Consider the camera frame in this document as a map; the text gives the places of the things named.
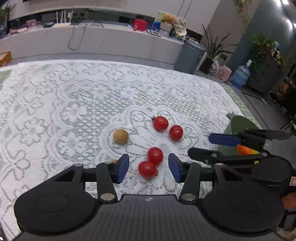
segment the cardboard box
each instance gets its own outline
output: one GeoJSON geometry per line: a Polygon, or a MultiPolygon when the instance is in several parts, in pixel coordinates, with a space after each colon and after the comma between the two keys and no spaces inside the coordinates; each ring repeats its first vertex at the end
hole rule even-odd
{"type": "Polygon", "coordinates": [[[0,54],[0,67],[6,66],[11,61],[11,53],[5,52],[0,54]]]}

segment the red box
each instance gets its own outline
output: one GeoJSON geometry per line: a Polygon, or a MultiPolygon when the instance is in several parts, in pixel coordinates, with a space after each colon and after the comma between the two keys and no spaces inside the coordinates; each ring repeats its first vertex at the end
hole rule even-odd
{"type": "Polygon", "coordinates": [[[134,30],[140,30],[145,31],[147,27],[147,22],[141,19],[135,18],[133,21],[133,29],[134,30]]]}

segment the green container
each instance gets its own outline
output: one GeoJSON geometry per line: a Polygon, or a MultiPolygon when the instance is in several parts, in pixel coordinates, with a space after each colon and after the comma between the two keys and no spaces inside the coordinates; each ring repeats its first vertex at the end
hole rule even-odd
{"type": "MultiPolygon", "coordinates": [[[[243,116],[228,113],[227,117],[230,122],[226,127],[224,134],[232,135],[237,132],[244,132],[246,129],[259,129],[253,122],[243,116]]],[[[237,148],[232,146],[219,145],[218,151],[226,156],[238,155],[237,148]]]]}

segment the brown ball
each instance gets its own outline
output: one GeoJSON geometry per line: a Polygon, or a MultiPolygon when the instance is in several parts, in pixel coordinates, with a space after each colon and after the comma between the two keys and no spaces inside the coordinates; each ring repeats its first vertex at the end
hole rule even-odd
{"type": "Polygon", "coordinates": [[[127,131],[123,129],[116,130],[113,134],[113,140],[121,145],[127,143],[128,141],[127,131]]]}

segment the cherry tomato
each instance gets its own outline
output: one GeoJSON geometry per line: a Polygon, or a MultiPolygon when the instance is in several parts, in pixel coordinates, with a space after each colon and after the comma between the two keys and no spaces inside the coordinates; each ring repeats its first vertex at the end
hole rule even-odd
{"type": "Polygon", "coordinates": [[[157,116],[152,118],[153,126],[157,131],[164,131],[168,127],[168,120],[163,116],[157,116]]]}
{"type": "Polygon", "coordinates": [[[142,161],[138,166],[138,170],[140,175],[145,179],[153,178],[157,173],[156,166],[150,161],[142,161]]]}
{"type": "Polygon", "coordinates": [[[152,147],[147,153],[148,160],[154,165],[159,165],[163,161],[163,152],[158,147],[152,147]]]}
{"type": "Polygon", "coordinates": [[[170,138],[172,140],[181,140],[183,136],[183,129],[181,126],[174,125],[170,128],[170,138]]]}

